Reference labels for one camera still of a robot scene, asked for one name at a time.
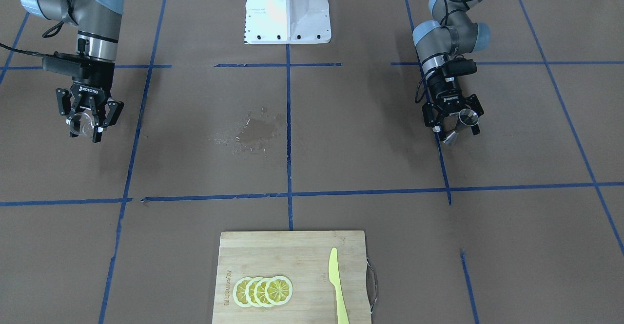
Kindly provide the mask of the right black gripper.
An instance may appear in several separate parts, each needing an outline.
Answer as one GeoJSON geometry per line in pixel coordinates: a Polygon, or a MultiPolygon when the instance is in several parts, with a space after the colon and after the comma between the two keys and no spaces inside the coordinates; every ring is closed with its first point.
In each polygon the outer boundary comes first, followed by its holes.
{"type": "Polygon", "coordinates": [[[116,124],[124,107],[124,102],[111,96],[115,64],[85,55],[55,52],[44,56],[43,67],[72,77],[71,89],[56,89],[58,111],[65,116],[71,130],[78,130],[78,107],[92,110],[92,142],[100,142],[103,130],[116,124]]]}

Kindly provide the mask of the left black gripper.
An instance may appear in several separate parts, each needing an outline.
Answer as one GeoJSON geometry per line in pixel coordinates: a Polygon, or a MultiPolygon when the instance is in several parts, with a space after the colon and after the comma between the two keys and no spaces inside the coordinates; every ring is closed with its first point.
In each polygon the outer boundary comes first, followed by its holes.
{"type": "Polygon", "coordinates": [[[472,59],[448,60],[443,66],[430,69],[427,85],[431,102],[423,105],[423,119],[426,127],[435,133],[443,133],[443,119],[466,111],[466,125],[473,135],[479,135],[479,122],[484,115],[477,95],[463,96],[458,77],[477,72],[477,65],[472,59]]]}

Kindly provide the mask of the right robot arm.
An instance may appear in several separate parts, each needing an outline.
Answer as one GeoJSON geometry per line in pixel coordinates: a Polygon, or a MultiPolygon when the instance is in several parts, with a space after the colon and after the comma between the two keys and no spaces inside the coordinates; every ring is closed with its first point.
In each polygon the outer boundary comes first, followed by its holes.
{"type": "Polygon", "coordinates": [[[98,143],[107,127],[116,124],[123,102],[112,98],[115,60],[122,24],[124,0],[20,0],[25,11],[55,20],[57,27],[78,29],[76,48],[71,54],[42,55],[44,70],[72,78],[69,89],[56,89],[58,111],[65,117],[70,136],[88,129],[98,143]]]}

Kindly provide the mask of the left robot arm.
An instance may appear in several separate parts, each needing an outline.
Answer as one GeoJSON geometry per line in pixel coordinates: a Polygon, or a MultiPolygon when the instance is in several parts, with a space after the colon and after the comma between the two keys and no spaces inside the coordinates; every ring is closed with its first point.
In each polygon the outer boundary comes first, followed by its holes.
{"type": "Polygon", "coordinates": [[[423,81],[430,100],[423,105],[424,124],[439,140],[453,144],[460,131],[480,133],[484,115],[477,95],[465,96],[459,78],[477,72],[468,53],[485,49],[490,28],[473,22],[468,11],[482,0],[429,0],[431,20],[415,27],[412,37],[423,67],[423,81]]]}

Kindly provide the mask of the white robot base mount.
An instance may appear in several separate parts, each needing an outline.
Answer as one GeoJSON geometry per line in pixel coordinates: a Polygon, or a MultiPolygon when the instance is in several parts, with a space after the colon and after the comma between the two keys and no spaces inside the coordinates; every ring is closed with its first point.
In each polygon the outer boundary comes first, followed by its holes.
{"type": "Polygon", "coordinates": [[[332,39],[329,0],[246,0],[245,8],[245,44],[325,44],[332,39]]]}

